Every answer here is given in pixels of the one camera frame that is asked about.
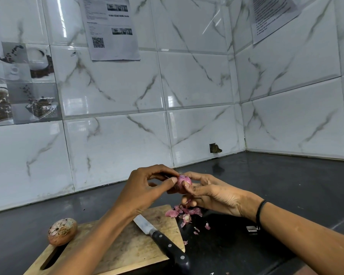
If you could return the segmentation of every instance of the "black countertop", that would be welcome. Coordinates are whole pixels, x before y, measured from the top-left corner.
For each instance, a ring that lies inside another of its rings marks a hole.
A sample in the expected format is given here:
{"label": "black countertop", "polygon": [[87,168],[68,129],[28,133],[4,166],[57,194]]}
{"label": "black countertop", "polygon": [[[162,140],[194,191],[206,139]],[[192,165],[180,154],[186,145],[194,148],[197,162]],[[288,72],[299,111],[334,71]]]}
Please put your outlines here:
{"label": "black countertop", "polygon": [[[243,152],[177,169],[210,173],[252,191],[279,207],[344,234],[344,162]],[[124,182],[0,212],[0,275],[21,275],[47,246],[47,229],[71,217],[79,223],[99,219]],[[181,195],[162,195],[152,206],[176,205]],[[205,222],[211,230],[204,228]],[[206,212],[181,229],[188,240],[192,274],[293,274],[303,263],[263,232],[249,235],[243,218]],[[193,227],[200,229],[193,234]],[[134,273],[176,274],[169,262]]]}

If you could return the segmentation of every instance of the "black wristband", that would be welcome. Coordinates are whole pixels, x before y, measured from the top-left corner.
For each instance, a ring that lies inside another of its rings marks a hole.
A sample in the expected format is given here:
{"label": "black wristband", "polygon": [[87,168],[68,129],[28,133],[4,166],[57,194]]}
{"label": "black wristband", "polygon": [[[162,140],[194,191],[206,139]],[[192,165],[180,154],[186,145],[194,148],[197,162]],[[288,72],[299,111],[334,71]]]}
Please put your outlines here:
{"label": "black wristband", "polygon": [[261,213],[261,210],[262,210],[262,208],[266,202],[267,202],[267,200],[263,200],[261,202],[261,204],[259,205],[257,212],[256,212],[256,226],[257,226],[258,231],[261,230],[260,213]]}

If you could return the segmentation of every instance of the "wooden cutting board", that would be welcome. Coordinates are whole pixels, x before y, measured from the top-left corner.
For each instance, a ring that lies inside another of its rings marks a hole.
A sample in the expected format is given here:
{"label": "wooden cutting board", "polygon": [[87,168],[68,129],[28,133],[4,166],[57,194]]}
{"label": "wooden cutting board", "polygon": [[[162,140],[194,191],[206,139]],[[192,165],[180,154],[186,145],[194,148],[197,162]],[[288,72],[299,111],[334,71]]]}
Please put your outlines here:
{"label": "wooden cutting board", "polygon": [[[176,219],[164,216],[169,209],[171,209],[170,205],[158,206],[147,209],[142,215],[172,240],[182,251],[185,251]],[[54,265],[44,269],[54,254],[56,254],[56,250],[59,249],[48,245],[24,275],[48,274],[84,239],[84,236],[91,231],[96,223],[97,221],[80,224],[77,235],[69,242]],[[145,235],[134,222],[131,222],[124,228],[110,249],[107,250],[93,272],[93,275],[117,275],[167,259],[151,237]]]}

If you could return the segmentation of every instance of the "forearm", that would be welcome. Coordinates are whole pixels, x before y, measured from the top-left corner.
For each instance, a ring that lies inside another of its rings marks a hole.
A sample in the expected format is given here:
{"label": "forearm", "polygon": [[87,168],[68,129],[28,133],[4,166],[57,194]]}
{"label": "forearm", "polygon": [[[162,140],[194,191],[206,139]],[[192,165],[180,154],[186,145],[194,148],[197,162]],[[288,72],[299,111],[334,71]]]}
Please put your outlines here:
{"label": "forearm", "polygon": [[124,209],[110,209],[87,235],[87,238],[49,275],[92,274],[110,245],[131,221],[131,214]]}
{"label": "forearm", "polygon": [[294,213],[266,203],[262,227],[319,275],[344,274],[344,236]]}

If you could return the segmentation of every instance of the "knife handle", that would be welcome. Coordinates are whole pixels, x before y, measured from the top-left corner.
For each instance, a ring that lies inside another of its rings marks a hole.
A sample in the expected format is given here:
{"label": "knife handle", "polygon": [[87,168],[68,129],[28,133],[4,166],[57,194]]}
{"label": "knife handle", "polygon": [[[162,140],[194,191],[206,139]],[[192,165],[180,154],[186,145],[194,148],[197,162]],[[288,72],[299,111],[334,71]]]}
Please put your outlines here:
{"label": "knife handle", "polygon": [[190,271],[190,261],[188,256],[160,231],[155,231],[151,237],[160,250],[168,258],[174,260],[174,263],[181,270],[182,274],[188,275]]}

